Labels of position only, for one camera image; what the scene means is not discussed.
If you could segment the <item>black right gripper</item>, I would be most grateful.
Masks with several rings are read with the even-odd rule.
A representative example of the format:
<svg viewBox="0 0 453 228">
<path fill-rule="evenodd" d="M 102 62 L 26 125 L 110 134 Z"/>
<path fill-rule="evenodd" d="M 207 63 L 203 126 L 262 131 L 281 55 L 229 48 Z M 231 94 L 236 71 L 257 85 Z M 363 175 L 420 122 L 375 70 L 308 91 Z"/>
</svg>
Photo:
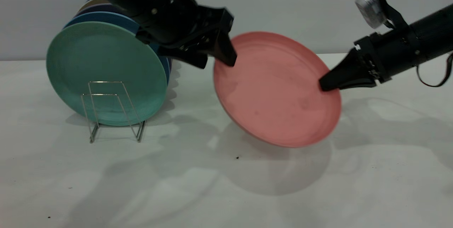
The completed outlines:
<svg viewBox="0 0 453 228">
<path fill-rule="evenodd" d="M 411 26 L 383 35 L 372 33 L 354 42 L 346 57 L 319 79 L 322 91 L 373 88 L 415 67 L 421 58 L 420 41 Z"/>
</svg>

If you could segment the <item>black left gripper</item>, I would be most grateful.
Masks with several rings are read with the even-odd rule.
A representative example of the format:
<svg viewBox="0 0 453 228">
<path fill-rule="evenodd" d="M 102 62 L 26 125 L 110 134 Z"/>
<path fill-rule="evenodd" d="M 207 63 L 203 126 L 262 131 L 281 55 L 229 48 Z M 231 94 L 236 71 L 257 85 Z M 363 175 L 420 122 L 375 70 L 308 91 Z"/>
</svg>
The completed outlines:
<svg viewBox="0 0 453 228">
<path fill-rule="evenodd" d="M 160 45 L 159 56 L 200 69 L 206 67 L 208 56 L 195 51 L 207 51 L 224 65 L 235 65 L 237 53 L 229 37 L 233 20 L 225 7 L 206 7 L 195 0 L 136 0 L 140 26 L 136 38 Z"/>
</svg>

